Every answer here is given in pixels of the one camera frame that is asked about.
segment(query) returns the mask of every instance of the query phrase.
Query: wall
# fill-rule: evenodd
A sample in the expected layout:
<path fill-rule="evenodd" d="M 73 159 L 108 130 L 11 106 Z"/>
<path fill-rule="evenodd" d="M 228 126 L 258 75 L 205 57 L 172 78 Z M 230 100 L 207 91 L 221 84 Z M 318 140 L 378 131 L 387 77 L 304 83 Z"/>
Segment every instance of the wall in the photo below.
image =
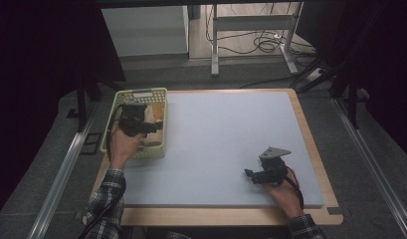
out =
<path fill-rule="evenodd" d="M 186 6 L 102 9 L 119 57 L 188 52 Z"/>

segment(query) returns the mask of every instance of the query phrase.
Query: plaid shirt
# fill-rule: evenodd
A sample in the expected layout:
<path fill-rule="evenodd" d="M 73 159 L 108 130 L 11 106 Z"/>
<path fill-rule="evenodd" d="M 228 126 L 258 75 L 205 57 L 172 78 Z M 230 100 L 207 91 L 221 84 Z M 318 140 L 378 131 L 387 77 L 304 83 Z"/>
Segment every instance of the plaid shirt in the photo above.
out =
<path fill-rule="evenodd" d="M 104 176 L 101 187 L 91 197 L 89 201 L 88 220 L 92 221 L 101 214 L 103 209 L 113 202 L 116 196 L 121 192 L 122 185 L 125 183 L 123 172 L 118 169 L 110 168 Z M 118 239 L 120 219 L 123 210 L 123 199 L 109 211 L 89 232 L 89 239 L 92 238 L 110 238 Z M 309 214 L 293 218 L 290 220 L 290 229 L 294 239 L 324 239 L 326 238 L 322 231 L 315 225 Z M 168 238 L 188 238 L 181 234 L 171 233 Z"/>

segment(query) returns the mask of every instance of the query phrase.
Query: white metal stand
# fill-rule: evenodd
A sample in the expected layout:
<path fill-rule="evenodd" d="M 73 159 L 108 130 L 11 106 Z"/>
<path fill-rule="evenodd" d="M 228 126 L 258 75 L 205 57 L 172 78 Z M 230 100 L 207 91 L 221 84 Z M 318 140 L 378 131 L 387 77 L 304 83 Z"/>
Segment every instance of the white metal stand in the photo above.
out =
<path fill-rule="evenodd" d="M 290 44 L 296 30 L 297 21 L 303 2 L 299 2 L 293 15 L 275 16 L 226 16 L 218 17 L 217 5 L 213 5 L 213 42 L 212 42 L 212 76 L 219 76 L 218 32 L 255 31 L 255 30 L 288 30 L 288 35 L 280 49 L 290 73 L 296 75 L 296 64 L 290 55 Z"/>

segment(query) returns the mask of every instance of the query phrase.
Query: gray carpet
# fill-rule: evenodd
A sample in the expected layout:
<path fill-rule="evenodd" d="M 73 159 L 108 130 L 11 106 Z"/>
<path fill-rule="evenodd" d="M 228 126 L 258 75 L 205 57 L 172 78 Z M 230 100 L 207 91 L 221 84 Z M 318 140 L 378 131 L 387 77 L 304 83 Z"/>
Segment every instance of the gray carpet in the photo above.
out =
<path fill-rule="evenodd" d="M 210 76 L 208 62 L 124 61 L 123 67 L 127 83 L 120 85 L 127 89 L 237 89 L 258 81 L 290 76 L 280 58 L 223 60 L 219 78 Z M 287 88 L 290 83 L 289 79 L 276 80 L 249 88 Z M 299 95 L 330 183 L 344 212 L 341 225 L 323 226 L 322 229 L 329 238 L 405 238 L 328 97 L 328 86 L 329 83 L 325 83 Z M 97 118 L 90 132 L 103 131 L 113 100 L 114 90 L 104 85 L 100 87 L 103 99 L 99 102 Z M 26 238 L 29 234 L 75 136 L 78 122 L 76 119 L 66 119 L 66 116 L 70 109 L 76 107 L 75 93 L 61 99 L 53 128 L 0 213 L 0 238 Z M 358 122 L 389 182 L 407 207 L 407 156 L 371 118 L 363 105 L 358 106 Z M 91 150 L 89 147 L 83 148 L 83 151 Z M 83 226 L 79 213 L 85 212 L 101 160 L 102 153 L 99 151 L 96 155 L 78 157 L 45 238 L 67 239 L 80 235 Z M 217 238 L 220 235 L 223 238 L 281 238 L 275 231 L 284 230 L 277 227 L 150 228 L 148 236 L 151 238 L 157 235 L 158 230 L 168 229 L 188 230 L 190 234 L 195 232 L 200 235 L 200 238 Z"/>

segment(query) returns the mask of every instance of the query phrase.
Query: hand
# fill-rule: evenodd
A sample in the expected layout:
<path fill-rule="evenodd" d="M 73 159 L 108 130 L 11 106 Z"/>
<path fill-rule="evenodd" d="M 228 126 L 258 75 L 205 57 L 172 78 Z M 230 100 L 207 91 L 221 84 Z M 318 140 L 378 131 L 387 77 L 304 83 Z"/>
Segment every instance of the hand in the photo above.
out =
<path fill-rule="evenodd" d="M 126 161 L 135 154 L 143 137 L 144 133 L 130 137 L 115 126 L 110 134 L 110 166 L 124 170 Z"/>
<path fill-rule="evenodd" d="M 294 171 L 291 172 L 291 169 L 288 170 L 288 177 L 295 184 L 298 184 Z M 287 181 L 284 180 L 280 186 L 275 187 L 271 184 L 263 184 L 263 187 L 265 187 L 275 203 L 277 203 L 290 219 L 304 215 L 300 207 L 299 197 L 294 188 Z"/>

